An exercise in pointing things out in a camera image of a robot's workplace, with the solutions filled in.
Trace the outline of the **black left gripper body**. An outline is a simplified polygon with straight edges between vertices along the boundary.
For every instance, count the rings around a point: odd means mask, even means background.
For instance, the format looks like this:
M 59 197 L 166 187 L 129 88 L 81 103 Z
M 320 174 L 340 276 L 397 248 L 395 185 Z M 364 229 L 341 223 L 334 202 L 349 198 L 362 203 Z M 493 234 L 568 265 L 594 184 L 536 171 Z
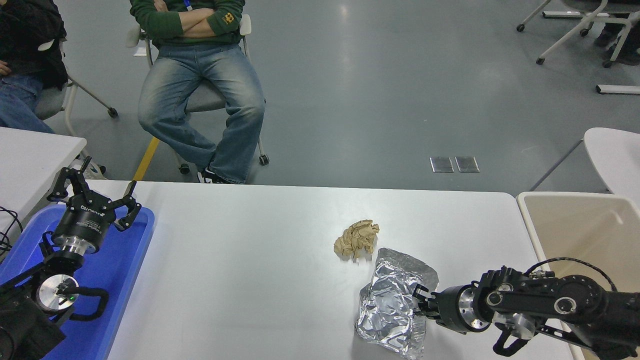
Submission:
M 52 234 L 52 241 L 61 246 L 64 239 L 75 237 L 100 247 L 105 241 L 110 224 L 115 221 L 115 211 L 105 209 L 110 199 L 100 193 L 74 194 Z

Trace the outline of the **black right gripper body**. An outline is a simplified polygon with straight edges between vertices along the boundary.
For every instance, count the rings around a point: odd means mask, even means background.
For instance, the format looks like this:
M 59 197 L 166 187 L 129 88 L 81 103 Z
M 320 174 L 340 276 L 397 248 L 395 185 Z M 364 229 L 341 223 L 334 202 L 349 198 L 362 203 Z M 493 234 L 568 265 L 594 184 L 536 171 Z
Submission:
M 475 332 L 474 287 L 458 285 L 435 294 L 439 319 L 436 323 L 458 333 Z

